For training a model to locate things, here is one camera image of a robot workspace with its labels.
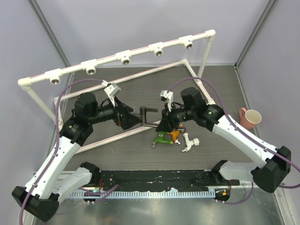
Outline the white PVC pipe frame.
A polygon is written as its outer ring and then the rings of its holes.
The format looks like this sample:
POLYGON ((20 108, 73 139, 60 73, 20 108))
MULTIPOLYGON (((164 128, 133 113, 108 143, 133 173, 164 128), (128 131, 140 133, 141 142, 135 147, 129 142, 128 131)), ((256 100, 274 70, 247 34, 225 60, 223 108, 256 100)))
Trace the white PVC pipe frame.
POLYGON ((118 52, 114 55, 107 56, 100 59, 93 59, 84 61, 80 64, 69 66, 66 68, 58 68, 50 71, 46 71, 43 74, 33 76, 33 77, 26 77, 18 80, 18 85, 27 92, 31 98, 41 107, 41 109, 53 120, 53 122, 59 127, 62 128, 63 121, 62 121, 62 115, 61 115, 61 108, 60 106, 56 106, 56 113, 59 115, 59 118, 55 118, 55 113, 50 110, 50 108, 45 104, 45 102, 38 96, 38 94, 32 89, 32 85, 34 83, 49 80, 50 83, 57 85, 60 82, 60 78, 64 75, 71 74, 77 71, 86 71, 87 74, 93 75, 96 71, 96 67, 99 65, 107 64, 109 62, 114 61, 120 61, 123 65, 126 65, 130 62, 130 58, 132 56, 136 56, 139 54, 144 53, 154 53, 156 56, 160 56, 163 53, 163 49, 167 47, 172 47, 176 45, 182 45, 186 49, 190 49, 193 45, 193 41, 200 40, 200 39, 206 39, 207 45, 206 49, 203 54, 202 62, 200 64, 200 68, 197 73, 194 72, 194 70, 191 68, 189 62, 187 59, 181 59, 176 62, 172 62, 166 65, 162 65, 159 67, 155 67, 146 71, 142 71, 140 73, 136 73, 133 75, 128 75, 125 77, 118 78, 114 80, 113 82, 115 84, 127 82, 142 76, 150 75, 155 72, 160 72, 169 68, 173 68, 176 66, 184 65, 192 77, 201 77, 206 65, 206 61, 208 58, 208 55, 210 53, 212 42, 215 38, 216 32, 215 30, 208 30, 199 34, 194 35, 188 35, 184 37, 180 37, 174 40, 169 40, 165 42, 158 42, 151 44, 149 46, 133 49, 133 50, 126 50, 122 52, 118 52))

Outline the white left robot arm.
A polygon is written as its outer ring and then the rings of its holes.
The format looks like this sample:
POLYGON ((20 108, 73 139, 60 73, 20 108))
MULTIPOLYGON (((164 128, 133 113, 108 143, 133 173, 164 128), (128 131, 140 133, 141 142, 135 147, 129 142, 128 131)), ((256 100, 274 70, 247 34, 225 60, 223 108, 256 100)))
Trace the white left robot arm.
POLYGON ((56 144, 38 172, 23 187, 17 186, 13 198, 23 210, 43 222, 49 221, 59 208, 59 204, 74 190, 88 185, 95 187, 101 177, 100 169, 89 162, 81 163, 79 168, 67 178, 57 179, 72 156, 83 146, 93 132, 93 125, 113 120, 123 130, 142 122, 141 116, 114 97, 114 103, 98 105, 91 92, 79 95, 72 110, 72 116, 63 124, 57 135, 56 144))

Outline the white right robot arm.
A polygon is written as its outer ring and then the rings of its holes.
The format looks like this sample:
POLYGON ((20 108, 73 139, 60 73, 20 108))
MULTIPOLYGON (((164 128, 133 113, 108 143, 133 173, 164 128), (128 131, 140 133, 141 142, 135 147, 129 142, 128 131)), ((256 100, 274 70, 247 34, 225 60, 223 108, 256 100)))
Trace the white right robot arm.
POLYGON ((251 163, 219 161, 214 167, 212 181, 223 185, 228 180, 254 182, 260 189, 273 193, 291 170, 286 160, 291 159, 291 151, 282 146, 268 144, 243 128, 230 115, 226 115, 218 105, 207 105, 199 90, 185 88, 180 93, 183 104, 176 107, 173 93, 163 90, 160 98, 165 101, 162 119, 157 132, 171 132, 184 121, 193 120, 197 125, 225 138, 251 160, 251 163))

